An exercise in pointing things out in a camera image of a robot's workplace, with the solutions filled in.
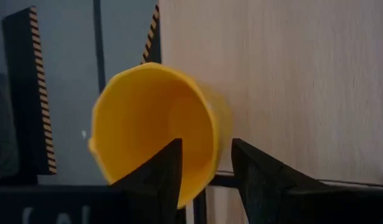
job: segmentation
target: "yellow plastic cup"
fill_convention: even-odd
[[[182,138],[182,208],[213,179],[231,129],[219,94],[182,72],[146,63],[109,81],[93,108],[89,148],[112,184]]]

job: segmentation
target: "wooden wall panel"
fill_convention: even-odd
[[[383,0],[159,7],[163,64],[225,95],[234,137],[312,177],[383,184]]]

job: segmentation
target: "black bar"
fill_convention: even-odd
[[[194,207],[194,224],[207,224],[206,190],[204,189],[192,203]]]
[[[215,175],[209,185],[236,189],[238,187],[238,182],[232,175]]]
[[[186,208],[179,209],[176,213],[175,224],[186,224]]]
[[[105,65],[104,65],[103,31],[102,31],[102,10],[101,10],[100,0],[93,0],[93,20],[94,20],[94,37],[95,37],[96,58],[97,58],[98,89],[100,90],[100,93],[101,93],[105,87]]]

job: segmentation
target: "black and yellow striped edge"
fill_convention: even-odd
[[[53,148],[52,127],[50,122],[49,102],[47,99],[47,87],[44,76],[44,67],[42,59],[42,49],[40,46],[39,25],[37,23],[36,7],[29,8],[29,19],[31,23],[32,43],[35,54],[35,65],[37,70],[37,82],[39,86],[40,106],[42,109],[43,130],[45,136],[45,146],[47,153],[47,162],[49,164],[49,171],[53,174],[57,173],[57,166],[55,163],[55,155]]]
[[[151,43],[153,42],[155,29],[158,22],[159,22],[159,7],[158,7],[158,4],[156,4],[154,9],[154,14],[153,14],[153,20],[151,21],[151,25],[149,26],[147,41],[143,50],[143,58],[141,59],[140,65],[146,63],[147,61],[148,55],[151,50]]]

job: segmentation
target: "black panel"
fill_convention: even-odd
[[[22,10],[7,16],[2,22],[14,125],[21,172],[51,174],[47,163],[30,12],[29,8]]]

